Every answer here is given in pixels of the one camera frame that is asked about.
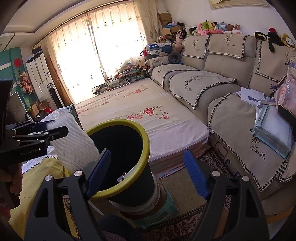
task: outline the metal screw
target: metal screw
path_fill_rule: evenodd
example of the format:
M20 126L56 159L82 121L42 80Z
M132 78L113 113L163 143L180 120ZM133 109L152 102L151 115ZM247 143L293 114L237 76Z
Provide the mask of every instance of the metal screw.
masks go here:
M243 177L242 177L242 180L245 181L245 182L250 181L249 177L247 177L247 176L243 176Z
M76 176L76 177L80 177L81 175L82 175L81 170L78 170L78 171L74 172L74 176Z
M48 182L48 181L50 181L52 179L52 176L51 175L47 175L46 177L45 177L45 180Z
M220 172L218 172L218 171L213 171L213 172L212 172L212 175L213 175L214 177L219 177L219 176L220 176Z

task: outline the pink backpack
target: pink backpack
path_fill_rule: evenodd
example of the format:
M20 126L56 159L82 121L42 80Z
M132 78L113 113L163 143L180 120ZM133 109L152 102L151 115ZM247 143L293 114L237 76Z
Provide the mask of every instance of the pink backpack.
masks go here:
M296 68L294 66L296 67L296 64L292 62L288 67L288 74L271 87L276 89L274 98L279 114L293 126L296 124Z

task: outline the curtain rod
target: curtain rod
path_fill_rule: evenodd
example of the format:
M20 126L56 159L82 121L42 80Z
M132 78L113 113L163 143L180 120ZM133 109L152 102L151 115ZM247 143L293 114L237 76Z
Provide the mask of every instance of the curtain rod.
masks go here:
M120 0L120 1L115 1L115 2L110 2L110 3L107 3L107 4L104 4L104 5L101 5L101 6L98 6L98 7L95 7L95 8L92 8L92 9L89 9L87 11L84 11L78 15L76 15L75 17L72 17L70 18L69 20L63 22L62 24L60 24L59 26L55 27L53 30L51 30L48 34L46 34L42 39L40 39L34 46L36 46L40 41L42 41L43 39L45 39L48 35L50 35L53 31L57 30L60 26L64 25L65 23L68 23L70 22L71 20L73 20L74 18L77 18L89 11L93 11L93 10L96 10L98 8L101 8L101 7L105 7L105 6L108 6L108 5L112 5L112 4L115 4L115 3L120 3L120 2L127 2L127 1L131 1L131 0Z

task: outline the teal stool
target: teal stool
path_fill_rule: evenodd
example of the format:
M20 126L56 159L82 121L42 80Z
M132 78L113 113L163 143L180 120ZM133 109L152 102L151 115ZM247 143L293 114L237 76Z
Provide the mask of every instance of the teal stool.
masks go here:
M132 220L134 224L146 229L149 226L161 223L162 221L169 219L173 213L178 212L178 208L175 206L174 200L167 190L166 194L167 200L164 206L157 213L147 218Z

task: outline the sofa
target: sofa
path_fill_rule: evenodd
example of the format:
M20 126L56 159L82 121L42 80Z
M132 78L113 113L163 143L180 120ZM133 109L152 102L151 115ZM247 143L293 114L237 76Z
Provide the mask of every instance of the sofa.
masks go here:
M241 87L269 96L296 54L286 46L240 34L190 36L182 64L157 57L145 64L150 78L192 111L210 130L210 144L235 178L248 176L267 216L296 204L296 148L283 159L251 133L255 107L234 93Z

